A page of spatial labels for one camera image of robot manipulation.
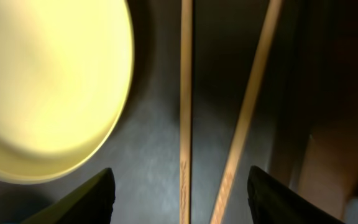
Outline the yellow plate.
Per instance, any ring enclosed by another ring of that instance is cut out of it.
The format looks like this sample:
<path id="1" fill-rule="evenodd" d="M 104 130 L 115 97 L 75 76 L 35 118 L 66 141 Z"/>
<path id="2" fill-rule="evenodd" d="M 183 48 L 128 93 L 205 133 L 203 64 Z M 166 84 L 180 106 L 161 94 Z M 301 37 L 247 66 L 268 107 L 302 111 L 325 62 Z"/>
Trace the yellow plate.
<path id="1" fill-rule="evenodd" d="M 118 122 L 133 68 L 126 1 L 0 1 L 0 181 L 82 166 Z"/>

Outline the wooden chopstick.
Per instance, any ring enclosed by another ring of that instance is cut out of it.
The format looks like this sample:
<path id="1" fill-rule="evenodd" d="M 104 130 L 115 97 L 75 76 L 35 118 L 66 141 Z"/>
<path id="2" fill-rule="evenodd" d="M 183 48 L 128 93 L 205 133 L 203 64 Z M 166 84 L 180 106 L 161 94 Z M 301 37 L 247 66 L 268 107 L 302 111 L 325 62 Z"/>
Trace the wooden chopstick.
<path id="1" fill-rule="evenodd" d="M 280 17 L 282 4 L 283 0 L 270 0 L 268 4 L 239 118 L 237 120 L 218 195 L 211 215 L 210 224 L 221 224 L 224 218 L 234 178 L 251 126 L 253 112 L 264 77 L 266 64 L 269 59 L 269 53 Z"/>
<path id="2" fill-rule="evenodd" d="M 193 1 L 181 1 L 180 39 L 180 224 L 191 223 L 191 100 Z"/>

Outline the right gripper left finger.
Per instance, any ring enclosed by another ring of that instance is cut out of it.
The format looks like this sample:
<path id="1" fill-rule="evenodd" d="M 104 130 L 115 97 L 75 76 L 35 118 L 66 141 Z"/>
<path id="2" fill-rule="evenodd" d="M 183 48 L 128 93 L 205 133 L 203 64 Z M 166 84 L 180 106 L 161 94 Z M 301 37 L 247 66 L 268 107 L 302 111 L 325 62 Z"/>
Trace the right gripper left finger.
<path id="1" fill-rule="evenodd" d="M 57 203 L 24 220 L 24 223 L 105 223 L 111 222 L 115 202 L 112 169 L 105 168 Z"/>

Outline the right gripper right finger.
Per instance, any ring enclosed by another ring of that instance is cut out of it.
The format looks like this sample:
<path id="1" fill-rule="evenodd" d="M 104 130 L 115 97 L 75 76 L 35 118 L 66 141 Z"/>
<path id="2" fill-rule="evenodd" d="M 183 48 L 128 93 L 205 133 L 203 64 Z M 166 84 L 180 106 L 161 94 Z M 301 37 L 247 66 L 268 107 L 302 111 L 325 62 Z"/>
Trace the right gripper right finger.
<path id="1" fill-rule="evenodd" d="M 247 192 L 255 224 L 343 224 L 257 166 L 250 168 Z"/>

